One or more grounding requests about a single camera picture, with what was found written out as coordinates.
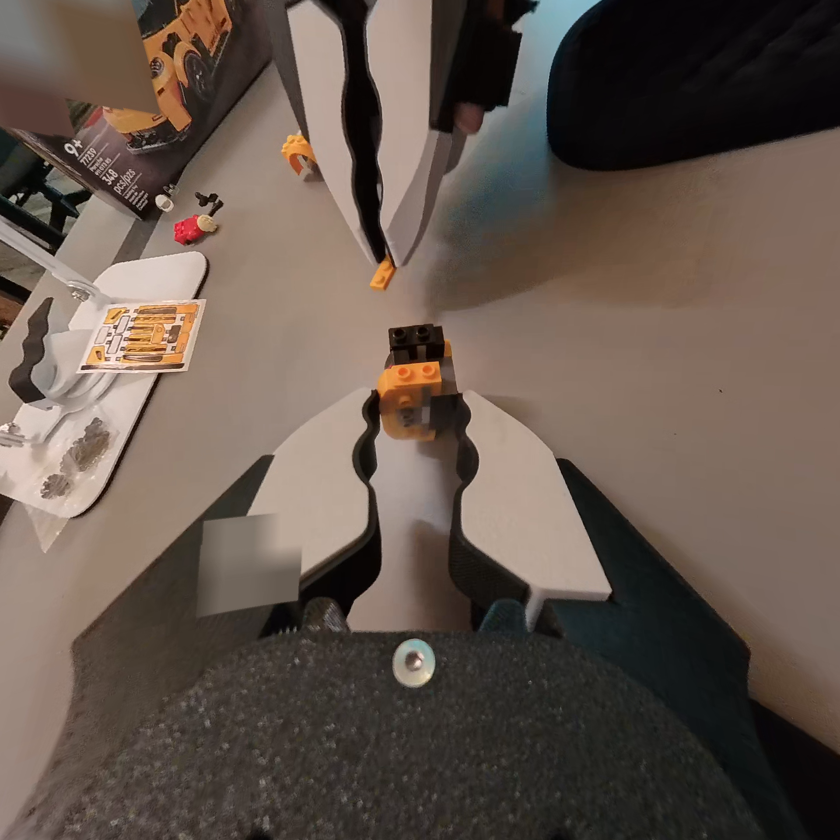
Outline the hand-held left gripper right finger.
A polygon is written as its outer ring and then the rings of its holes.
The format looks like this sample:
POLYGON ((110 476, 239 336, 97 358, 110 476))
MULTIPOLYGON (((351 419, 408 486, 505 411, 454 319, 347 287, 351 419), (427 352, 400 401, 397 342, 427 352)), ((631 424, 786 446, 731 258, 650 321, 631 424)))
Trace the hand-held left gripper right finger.
POLYGON ((547 602, 607 602, 613 589, 552 449, 474 391, 459 395, 454 431, 448 573, 472 628, 500 599, 523 606, 528 630, 547 602))

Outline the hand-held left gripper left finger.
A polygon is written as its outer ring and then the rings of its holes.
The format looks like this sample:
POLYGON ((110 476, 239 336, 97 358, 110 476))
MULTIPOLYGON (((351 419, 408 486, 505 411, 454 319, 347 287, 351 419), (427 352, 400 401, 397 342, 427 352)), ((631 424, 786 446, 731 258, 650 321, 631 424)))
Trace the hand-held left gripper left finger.
POLYGON ((382 569, 375 491, 379 396, 360 388, 316 415, 273 454, 248 515, 274 517, 281 548, 300 550, 301 604, 351 608, 382 569))

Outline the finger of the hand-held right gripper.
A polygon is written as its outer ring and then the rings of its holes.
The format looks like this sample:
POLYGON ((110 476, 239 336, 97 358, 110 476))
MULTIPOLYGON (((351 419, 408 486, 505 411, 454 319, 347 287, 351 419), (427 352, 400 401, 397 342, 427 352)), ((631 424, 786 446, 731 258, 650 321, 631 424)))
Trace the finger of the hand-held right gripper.
POLYGON ((425 234, 453 146, 453 135, 430 122, 433 2, 376 2, 366 45, 381 106, 381 229, 403 267, 425 234))
POLYGON ((343 27, 320 2, 296 3, 287 16, 309 144, 344 221, 364 255, 379 263, 383 248, 366 230, 354 187, 355 159, 344 116, 349 64, 343 27))

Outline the orange grey lego assembly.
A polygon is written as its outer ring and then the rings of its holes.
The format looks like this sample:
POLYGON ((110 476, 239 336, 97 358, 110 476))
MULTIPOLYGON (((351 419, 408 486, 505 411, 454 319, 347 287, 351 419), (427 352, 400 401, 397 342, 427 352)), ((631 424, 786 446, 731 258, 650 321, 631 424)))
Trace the orange grey lego assembly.
POLYGON ((441 326, 392 328, 376 390, 382 430, 394 440, 429 443, 453 422, 459 390, 453 352, 441 326))

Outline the black orange lego chassis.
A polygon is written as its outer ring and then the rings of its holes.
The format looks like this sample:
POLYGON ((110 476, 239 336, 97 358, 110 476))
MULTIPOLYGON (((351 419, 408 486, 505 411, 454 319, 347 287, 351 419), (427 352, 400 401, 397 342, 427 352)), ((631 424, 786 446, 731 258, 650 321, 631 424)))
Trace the black orange lego chassis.
POLYGON ((322 182, 322 173, 315 153, 302 134, 289 134, 282 144, 281 154, 299 179, 322 182))

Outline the lego set box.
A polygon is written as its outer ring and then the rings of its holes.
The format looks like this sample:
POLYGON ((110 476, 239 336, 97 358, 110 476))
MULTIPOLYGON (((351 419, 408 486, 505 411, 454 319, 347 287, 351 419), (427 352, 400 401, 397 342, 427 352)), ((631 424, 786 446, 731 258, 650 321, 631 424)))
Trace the lego set box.
POLYGON ((2 135, 137 217, 270 62, 261 2, 2 2, 2 135))

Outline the lego sticker sheet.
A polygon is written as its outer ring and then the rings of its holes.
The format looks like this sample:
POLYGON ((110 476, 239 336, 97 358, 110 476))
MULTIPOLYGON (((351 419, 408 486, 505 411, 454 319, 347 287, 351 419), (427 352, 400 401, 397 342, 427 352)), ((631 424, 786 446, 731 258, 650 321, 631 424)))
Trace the lego sticker sheet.
POLYGON ((79 355, 79 374, 185 372, 190 367, 204 299, 116 301, 80 327, 89 335, 79 355))

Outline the white book stand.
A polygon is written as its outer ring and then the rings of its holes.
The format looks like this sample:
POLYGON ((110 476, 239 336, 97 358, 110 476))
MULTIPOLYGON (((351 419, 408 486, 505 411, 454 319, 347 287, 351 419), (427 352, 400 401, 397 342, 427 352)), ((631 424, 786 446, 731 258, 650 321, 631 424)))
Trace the white book stand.
POLYGON ((79 374, 78 358, 89 335, 81 326, 89 314, 116 301, 198 299, 208 269, 207 258, 193 248, 115 264, 92 283, 63 279, 69 290, 84 298, 72 317, 65 316, 55 297, 45 297, 30 312, 26 331, 10 344, 15 366, 2 375, 2 385, 20 401, 18 410, 25 407, 42 412, 58 408, 66 414, 105 412, 124 436, 106 489, 164 373, 79 374))

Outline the plastic bag of black parts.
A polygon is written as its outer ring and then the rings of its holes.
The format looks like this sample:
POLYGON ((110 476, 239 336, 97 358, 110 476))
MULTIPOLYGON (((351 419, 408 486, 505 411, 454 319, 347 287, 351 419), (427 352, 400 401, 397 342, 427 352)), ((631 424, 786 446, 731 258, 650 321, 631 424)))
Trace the plastic bag of black parts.
POLYGON ((23 505, 46 553, 109 483, 124 436, 105 413, 22 407, 2 425, 2 496, 23 505))

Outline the black office chair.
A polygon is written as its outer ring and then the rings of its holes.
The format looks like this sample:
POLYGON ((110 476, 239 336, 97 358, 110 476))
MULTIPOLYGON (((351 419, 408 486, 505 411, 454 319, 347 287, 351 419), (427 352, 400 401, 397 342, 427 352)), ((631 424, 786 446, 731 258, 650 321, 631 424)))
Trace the black office chair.
POLYGON ((91 192, 2 130, 1 196, 2 217, 55 254, 91 192))

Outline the black oval pad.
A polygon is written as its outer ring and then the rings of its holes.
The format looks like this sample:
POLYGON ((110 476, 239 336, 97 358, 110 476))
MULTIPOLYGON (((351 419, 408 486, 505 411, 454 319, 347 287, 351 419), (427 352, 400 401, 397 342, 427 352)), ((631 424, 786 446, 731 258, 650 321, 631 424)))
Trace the black oval pad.
POLYGON ((838 1, 604 1, 552 62, 547 137, 617 172, 838 128, 838 1))

